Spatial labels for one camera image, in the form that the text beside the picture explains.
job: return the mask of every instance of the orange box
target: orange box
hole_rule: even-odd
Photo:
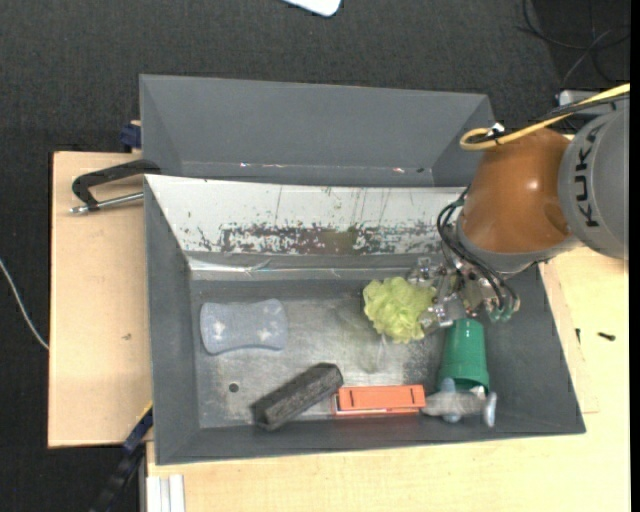
[[[343,387],[334,395],[333,413],[336,416],[416,414],[425,405],[424,387],[419,384]]]

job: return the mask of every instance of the wooden table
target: wooden table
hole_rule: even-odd
[[[51,448],[121,443],[151,398],[141,204],[68,213],[74,177],[138,157],[54,156]],[[178,466],[150,441],[147,473],[182,474],[188,512],[629,510],[628,265],[583,248],[541,270],[586,434]]]

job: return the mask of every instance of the yellow sponge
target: yellow sponge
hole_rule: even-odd
[[[363,290],[364,312],[375,330],[394,342],[420,340],[424,332],[418,318],[433,304],[435,294],[433,287],[416,286],[402,277],[371,281]]]

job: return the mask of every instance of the metal clamp handle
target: metal clamp handle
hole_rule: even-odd
[[[129,176],[135,176],[137,174],[161,174],[160,167],[150,160],[135,160],[122,165],[116,165],[107,169],[101,169],[99,171],[90,172],[78,176],[71,185],[71,190],[80,199],[85,206],[72,208],[72,213],[94,212],[99,210],[102,206],[108,206],[111,204],[119,204],[125,201],[131,201],[139,199],[140,194],[131,194],[121,198],[110,199],[99,202],[89,190],[91,187],[102,185]]]

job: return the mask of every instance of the light blue sponge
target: light blue sponge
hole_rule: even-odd
[[[207,302],[200,310],[202,341],[213,355],[240,348],[282,350],[287,331],[284,307],[277,299],[254,304]]]

